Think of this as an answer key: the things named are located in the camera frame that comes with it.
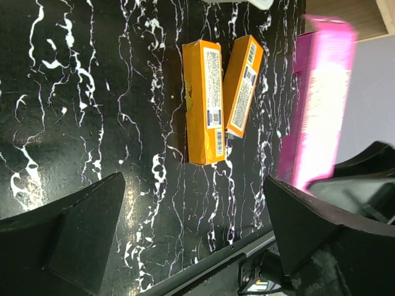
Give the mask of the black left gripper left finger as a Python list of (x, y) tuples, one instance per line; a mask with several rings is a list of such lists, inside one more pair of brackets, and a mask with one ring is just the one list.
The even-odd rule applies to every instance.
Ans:
[(1, 295), (98, 295), (124, 192), (113, 173), (1, 220)]

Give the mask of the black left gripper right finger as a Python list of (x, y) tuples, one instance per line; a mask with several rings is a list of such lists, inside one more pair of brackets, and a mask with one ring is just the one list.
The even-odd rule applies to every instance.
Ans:
[(345, 211), (271, 176), (264, 181), (294, 295), (394, 295), (394, 226)]

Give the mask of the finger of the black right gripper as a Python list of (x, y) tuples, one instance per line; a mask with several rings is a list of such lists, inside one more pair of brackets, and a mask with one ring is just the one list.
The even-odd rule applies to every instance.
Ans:
[(394, 147), (373, 142), (335, 165), (333, 176), (309, 184), (316, 198), (386, 224), (394, 223)]

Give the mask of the pink toothpaste box small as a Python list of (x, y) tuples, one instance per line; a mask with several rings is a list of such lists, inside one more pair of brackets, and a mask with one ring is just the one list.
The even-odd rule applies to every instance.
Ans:
[(304, 18), (313, 30), (296, 38), (297, 106), (276, 171), (302, 191), (334, 172), (357, 44), (357, 32), (339, 17)]

